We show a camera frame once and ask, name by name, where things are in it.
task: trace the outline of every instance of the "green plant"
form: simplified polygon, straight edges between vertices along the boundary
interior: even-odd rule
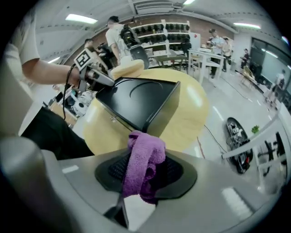
[[[260,128],[259,126],[255,125],[255,126],[251,129],[251,132],[252,132],[253,134],[256,134],[256,133],[258,133],[259,128]]]

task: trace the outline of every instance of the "black pants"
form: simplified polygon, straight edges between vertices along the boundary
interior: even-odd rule
[[[246,65],[246,62],[242,62],[241,63],[241,69],[243,69],[245,67],[245,65]]]
[[[220,63],[220,59],[218,59],[218,58],[214,58],[214,57],[211,58],[211,61],[212,61],[212,62],[215,62],[215,63],[217,63],[217,64]],[[217,67],[213,67],[213,66],[211,67],[211,75],[212,75],[212,76],[215,75],[215,73],[216,73],[216,69],[217,69]]]
[[[225,57],[225,59],[223,60],[223,69],[226,71],[226,63],[227,63],[228,59],[230,58],[230,56],[225,56],[225,55],[223,55],[223,56]]]
[[[22,136],[34,141],[40,149],[52,151],[58,160],[93,155],[64,119],[49,109],[41,108]]]

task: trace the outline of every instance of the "black tray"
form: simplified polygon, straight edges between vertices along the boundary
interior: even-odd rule
[[[133,129],[158,137],[179,105],[180,82],[121,77],[96,98]]]

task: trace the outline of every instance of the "white t-shirt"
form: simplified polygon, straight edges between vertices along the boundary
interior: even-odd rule
[[[128,47],[126,46],[124,40],[120,37],[120,32],[123,29],[123,26],[124,25],[122,24],[116,24],[106,32],[108,46],[110,47],[114,43],[117,44],[120,60],[126,56],[131,57]]]
[[[284,75],[282,73],[279,73],[277,74],[277,77],[276,77],[276,85],[279,85],[280,82],[282,81],[282,79],[284,79]]]
[[[21,135],[41,108],[34,102],[22,65],[39,58],[35,40],[35,12],[32,9],[16,28],[0,64],[0,133]]]
[[[225,56],[230,56],[231,55],[231,44],[225,43],[223,45],[223,52]]]

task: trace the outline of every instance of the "wire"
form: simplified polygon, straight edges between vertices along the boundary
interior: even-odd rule
[[[225,152],[225,153],[227,153],[227,151],[221,146],[221,144],[219,144],[219,142],[215,139],[215,137],[213,136],[213,134],[211,133],[211,131],[210,131],[210,129],[206,126],[206,125],[204,125],[205,126],[205,128],[209,131],[209,133],[211,134],[211,136],[213,137],[213,139],[216,141],[216,143],[220,146],[220,148]]]
[[[67,74],[67,79],[65,81],[65,90],[64,90],[64,96],[63,96],[63,113],[64,113],[64,120],[65,120],[65,93],[67,92],[68,89],[68,83],[69,83],[69,77],[71,75],[71,72],[73,70],[73,68],[75,67],[75,64],[73,64]]]
[[[235,89],[242,97],[244,97],[245,99],[249,99],[249,98],[246,98],[245,96],[243,96],[232,84],[230,84],[228,81],[226,81],[230,86],[232,86],[233,89]]]

